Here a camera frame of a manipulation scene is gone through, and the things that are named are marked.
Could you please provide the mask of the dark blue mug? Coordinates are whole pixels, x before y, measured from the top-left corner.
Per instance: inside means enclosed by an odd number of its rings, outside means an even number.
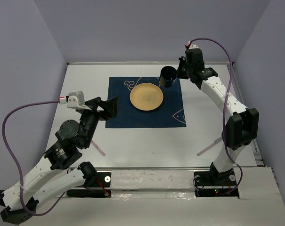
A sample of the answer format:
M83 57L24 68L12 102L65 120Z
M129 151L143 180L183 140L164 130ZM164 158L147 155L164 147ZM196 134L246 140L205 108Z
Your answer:
M170 88L177 78L177 70L172 66L165 66L160 71L159 84L162 87Z

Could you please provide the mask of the blue whale cloth placemat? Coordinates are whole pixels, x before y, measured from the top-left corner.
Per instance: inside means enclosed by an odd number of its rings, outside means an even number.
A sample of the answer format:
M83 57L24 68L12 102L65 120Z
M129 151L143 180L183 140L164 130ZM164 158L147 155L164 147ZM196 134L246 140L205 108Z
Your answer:
M130 102L131 90L139 84L152 83L159 87L158 77L110 77L108 98L118 96L117 117L106 121L107 129L180 128L186 127L180 81L172 87L160 87L163 102L155 110L142 111Z

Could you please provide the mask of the tan wooden plate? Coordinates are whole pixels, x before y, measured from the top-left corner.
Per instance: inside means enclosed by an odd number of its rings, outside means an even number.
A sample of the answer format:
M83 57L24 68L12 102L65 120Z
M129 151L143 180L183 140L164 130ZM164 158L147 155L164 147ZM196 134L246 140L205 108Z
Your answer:
M130 92L130 102L138 110L152 111L163 103L163 92L152 83L141 83Z

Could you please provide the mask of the pink handled fork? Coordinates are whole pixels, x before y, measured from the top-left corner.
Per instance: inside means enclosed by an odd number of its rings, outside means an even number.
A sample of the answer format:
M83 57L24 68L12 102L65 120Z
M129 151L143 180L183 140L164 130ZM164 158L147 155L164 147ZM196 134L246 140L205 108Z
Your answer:
M92 141L91 144L103 155L105 156L105 152L94 142Z

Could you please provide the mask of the pink handled knife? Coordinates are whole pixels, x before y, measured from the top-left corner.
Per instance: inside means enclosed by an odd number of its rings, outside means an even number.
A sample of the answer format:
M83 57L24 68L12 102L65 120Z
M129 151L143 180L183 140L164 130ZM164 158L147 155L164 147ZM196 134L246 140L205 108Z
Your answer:
M211 148L213 148L215 145L217 145L219 142L222 141L222 137L216 139L213 143L211 143L209 146L207 146L206 148L204 148L203 150L201 150L200 152L197 153L197 156L202 155L203 153L207 152L208 150L210 150Z

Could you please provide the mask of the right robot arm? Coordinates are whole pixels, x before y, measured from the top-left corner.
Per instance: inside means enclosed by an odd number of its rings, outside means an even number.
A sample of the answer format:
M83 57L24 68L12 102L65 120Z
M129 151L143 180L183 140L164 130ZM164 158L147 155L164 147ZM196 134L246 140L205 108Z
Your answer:
M196 45L187 47L185 56L179 58L177 77L189 79L222 112L223 147L209 171L195 175L195 184L200 187L223 186L235 177L233 166L239 154L257 137L259 112L242 104L222 83L217 72L205 67L203 53Z

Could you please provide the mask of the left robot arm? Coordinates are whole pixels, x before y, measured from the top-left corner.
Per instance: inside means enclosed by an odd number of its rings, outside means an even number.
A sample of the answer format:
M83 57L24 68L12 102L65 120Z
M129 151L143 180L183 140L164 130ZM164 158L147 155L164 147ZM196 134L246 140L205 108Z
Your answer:
M75 187L91 189L94 184L100 186L105 197L110 193L99 178L95 167L84 161L75 169L68 171L71 165L82 157L80 152L91 145L99 121L115 118L118 113L118 97L106 101L100 97L86 101L82 92L71 92L58 100L44 104L66 104L81 116L79 121L66 120L55 133L57 141L44 153L40 161L24 175L16 156L13 154L5 133L8 118L23 107L11 111L2 123L4 144L17 165L20 180L9 189L0 190L0 205L4 207L0 215L3 222L19 225L33 216L39 216L37 210L52 198L63 197L65 192ZM63 171L65 175L54 177Z

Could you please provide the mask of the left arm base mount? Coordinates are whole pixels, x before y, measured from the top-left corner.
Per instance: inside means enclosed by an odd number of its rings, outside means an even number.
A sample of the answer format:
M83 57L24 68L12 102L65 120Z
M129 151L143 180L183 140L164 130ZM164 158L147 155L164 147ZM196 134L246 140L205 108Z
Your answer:
M89 186L77 186L66 192L69 198L110 198L111 171L98 171L98 179Z

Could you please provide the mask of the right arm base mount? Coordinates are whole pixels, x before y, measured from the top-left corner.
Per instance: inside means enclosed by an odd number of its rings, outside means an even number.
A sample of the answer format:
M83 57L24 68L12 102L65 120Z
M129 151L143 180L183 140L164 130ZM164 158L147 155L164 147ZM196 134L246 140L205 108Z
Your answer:
M217 178L212 178L212 174L209 171L195 171L192 182L195 187L196 198L239 198L238 189L236 188L232 191L236 186L236 177L233 170Z

